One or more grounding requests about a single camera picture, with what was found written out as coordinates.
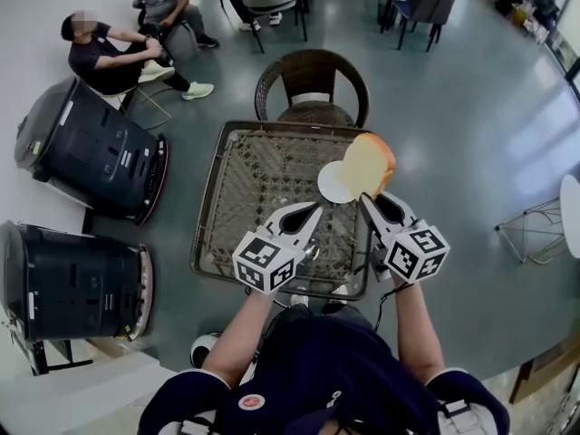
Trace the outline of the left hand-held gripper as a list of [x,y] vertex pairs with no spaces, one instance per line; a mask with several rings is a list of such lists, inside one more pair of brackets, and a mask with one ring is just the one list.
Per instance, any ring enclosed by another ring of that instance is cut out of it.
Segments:
[[277,209],[265,226],[247,232],[232,256],[236,280],[263,294],[292,280],[322,214],[316,202],[294,203]]

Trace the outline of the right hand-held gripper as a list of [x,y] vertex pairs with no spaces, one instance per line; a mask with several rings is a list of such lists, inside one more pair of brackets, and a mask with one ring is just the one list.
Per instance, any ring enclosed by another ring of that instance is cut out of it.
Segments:
[[435,226],[417,220],[406,202],[386,190],[377,199],[362,193],[359,209],[368,228],[377,234],[370,261],[379,282],[396,274],[412,285],[440,271],[450,245]]

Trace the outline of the white round plate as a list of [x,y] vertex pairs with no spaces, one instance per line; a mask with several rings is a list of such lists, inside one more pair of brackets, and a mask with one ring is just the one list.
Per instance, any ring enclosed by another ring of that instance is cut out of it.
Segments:
[[342,160],[327,163],[319,172],[317,186],[322,196],[334,204],[346,204],[356,200],[359,194],[354,181],[364,175],[357,165],[345,165]]

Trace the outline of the sliced bread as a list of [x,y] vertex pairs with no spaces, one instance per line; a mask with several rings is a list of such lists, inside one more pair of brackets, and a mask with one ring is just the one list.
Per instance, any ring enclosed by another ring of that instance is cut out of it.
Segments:
[[390,147],[372,133],[359,134],[344,153],[338,180],[354,198],[376,199],[392,178],[396,159]]

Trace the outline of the person's left forearm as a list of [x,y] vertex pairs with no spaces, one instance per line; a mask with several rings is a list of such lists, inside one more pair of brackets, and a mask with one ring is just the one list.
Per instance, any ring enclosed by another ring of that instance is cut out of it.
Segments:
[[209,351],[204,371],[215,374],[230,389],[241,383],[255,357],[274,298],[257,291],[250,294]]

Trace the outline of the person's right forearm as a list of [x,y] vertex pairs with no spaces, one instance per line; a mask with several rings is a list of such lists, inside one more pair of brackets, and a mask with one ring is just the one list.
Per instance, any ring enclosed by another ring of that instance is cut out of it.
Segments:
[[422,383],[443,372],[446,367],[440,341],[432,325],[421,286],[403,288],[403,279],[391,274],[397,314],[399,361]]

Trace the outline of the wicker glass-top table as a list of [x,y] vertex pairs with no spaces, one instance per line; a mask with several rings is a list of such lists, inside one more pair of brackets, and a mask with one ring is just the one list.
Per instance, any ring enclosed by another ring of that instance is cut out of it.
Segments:
[[312,236],[316,259],[304,261],[282,290],[312,297],[364,297],[370,235],[355,203],[334,204],[317,186],[323,166],[341,160],[357,128],[269,121],[229,121],[217,140],[189,264],[199,275],[234,282],[232,255],[246,232],[276,210],[313,201],[324,213]]

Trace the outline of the person's grey trousers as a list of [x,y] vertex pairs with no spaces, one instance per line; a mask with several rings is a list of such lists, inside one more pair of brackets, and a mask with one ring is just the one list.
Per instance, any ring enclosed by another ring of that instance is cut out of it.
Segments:
[[271,323],[266,334],[271,334],[275,330],[296,321],[310,318],[333,318],[340,319],[361,327],[373,330],[370,321],[354,306],[346,303],[331,302],[325,304],[319,313],[313,312],[305,304],[296,304],[281,312]]

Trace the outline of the person's navy shirt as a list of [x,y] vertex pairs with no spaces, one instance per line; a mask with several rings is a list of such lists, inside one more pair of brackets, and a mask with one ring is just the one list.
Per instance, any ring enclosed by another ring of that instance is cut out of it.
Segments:
[[212,372],[168,379],[139,435],[318,435],[328,421],[361,435],[508,435],[504,406],[479,380],[447,370],[420,382],[372,330],[329,315],[278,326],[254,376],[236,388]]

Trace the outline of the dark wicker chair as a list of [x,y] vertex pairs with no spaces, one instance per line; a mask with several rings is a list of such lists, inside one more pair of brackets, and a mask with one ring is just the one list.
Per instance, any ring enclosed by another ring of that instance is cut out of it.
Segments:
[[[352,85],[358,112],[352,117],[334,102],[336,75]],[[370,95],[356,68],[340,54],[323,49],[304,49],[288,53],[271,63],[259,78],[254,96],[256,116],[267,121],[266,103],[277,80],[283,82],[288,108],[281,122],[323,124],[361,129],[368,117]]]

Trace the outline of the white round floor device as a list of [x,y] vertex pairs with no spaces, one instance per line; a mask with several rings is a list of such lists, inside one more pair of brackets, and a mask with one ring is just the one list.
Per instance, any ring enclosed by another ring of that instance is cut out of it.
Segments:
[[199,336],[191,346],[190,363],[194,369],[201,369],[209,352],[217,343],[221,333],[208,333]]

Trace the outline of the white round side table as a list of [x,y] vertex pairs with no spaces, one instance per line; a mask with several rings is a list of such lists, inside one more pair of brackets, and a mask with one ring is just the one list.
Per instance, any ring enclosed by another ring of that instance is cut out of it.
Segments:
[[521,264],[544,266],[569,253],[580,260],[580,181],[564,175],[559,195],[495,226]]

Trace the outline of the wooden cabinet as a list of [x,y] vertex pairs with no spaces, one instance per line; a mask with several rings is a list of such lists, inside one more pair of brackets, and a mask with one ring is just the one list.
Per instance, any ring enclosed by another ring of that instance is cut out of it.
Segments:
[[508,402],[512,405],[518,404],[541,390],[570,366],[579,363],[580,332],[524,362],[519,367]]

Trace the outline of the glass door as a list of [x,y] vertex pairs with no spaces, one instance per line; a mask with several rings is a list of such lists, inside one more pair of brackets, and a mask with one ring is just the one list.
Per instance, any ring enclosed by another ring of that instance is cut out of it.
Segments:
[[580,0],[564,0],[547,46],[580,102]]

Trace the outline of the black metal stand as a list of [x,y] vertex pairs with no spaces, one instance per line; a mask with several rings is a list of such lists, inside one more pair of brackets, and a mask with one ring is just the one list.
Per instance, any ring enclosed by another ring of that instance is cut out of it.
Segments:
[[56,351],[64,358],[65,363],[49,365],[46,358],[44,341],[34,342],[28,350],[29,362],[33,376],[45,375],[50,372],[70,370],[93,364],[93,359],[75,361],[71,340],[50,341]]

